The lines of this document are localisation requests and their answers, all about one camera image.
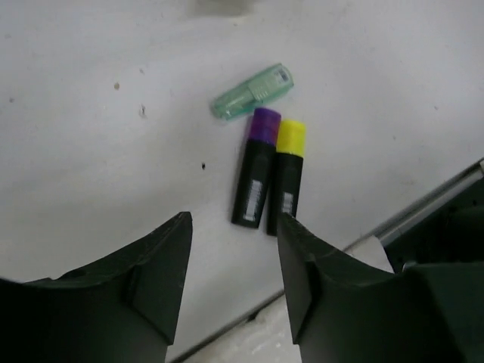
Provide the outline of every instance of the purple highlighter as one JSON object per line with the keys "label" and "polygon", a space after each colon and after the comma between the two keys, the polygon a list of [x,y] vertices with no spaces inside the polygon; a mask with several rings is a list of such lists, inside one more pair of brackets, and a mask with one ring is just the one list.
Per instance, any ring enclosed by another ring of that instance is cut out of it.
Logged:
{"label": "purple highlighter", "polygon": [[236,225],[259,227],[280,124],[279,113],[267,108],[254,111],[232,213]]}

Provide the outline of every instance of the green translucent cap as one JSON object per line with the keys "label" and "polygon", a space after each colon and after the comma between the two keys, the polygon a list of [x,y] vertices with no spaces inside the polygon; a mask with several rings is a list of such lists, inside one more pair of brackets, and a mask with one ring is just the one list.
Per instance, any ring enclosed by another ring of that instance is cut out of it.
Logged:
{"label": "green translucent cap", "polygon": [[218,118],[233,119],[276,100],[293,86],[289,70],[276,64],[214,100],[212,112]]}

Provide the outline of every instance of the yellow cap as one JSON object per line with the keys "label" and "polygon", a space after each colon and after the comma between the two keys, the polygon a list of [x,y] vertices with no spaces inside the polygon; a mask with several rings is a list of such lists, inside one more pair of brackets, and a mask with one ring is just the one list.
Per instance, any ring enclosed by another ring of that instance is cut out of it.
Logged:
{"label": "yellow cap", "polygon": [[276,151],[282,154],[292,154],[304,157],[306,146],[306,125],[293,119],[283,119],[279,126]]}

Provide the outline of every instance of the black machine part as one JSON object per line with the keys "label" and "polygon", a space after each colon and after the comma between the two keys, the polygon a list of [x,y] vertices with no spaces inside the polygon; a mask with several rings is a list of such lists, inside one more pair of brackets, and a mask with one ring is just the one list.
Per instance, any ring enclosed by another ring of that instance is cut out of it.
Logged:
{"label": "black machine part", "polygon": [[191,250],[190,213],[57,280],[0,280],[5,361],[164,361]]}
{"label": "black machine part", "polygon": [[484,160],[420,198],[368,235],[385,248],[395,272],[410,265],[484,261],[480,243]]}
{"label": "black machine part", "polygon": [[484,361],[484,262],[370,267],[288,214],[278,246],[302,363]]}

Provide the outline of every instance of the yellow highlighter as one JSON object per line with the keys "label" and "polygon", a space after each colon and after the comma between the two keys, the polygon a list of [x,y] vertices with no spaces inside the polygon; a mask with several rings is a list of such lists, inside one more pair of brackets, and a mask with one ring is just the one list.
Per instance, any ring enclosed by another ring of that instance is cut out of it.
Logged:
{"label": "yellow highlighter", "polygon": [[293,119],[283,120],[279,126],[269,197],[267,234],[271,236],[277,235],[281,213],[296,217],[305,147],[306,125]]}

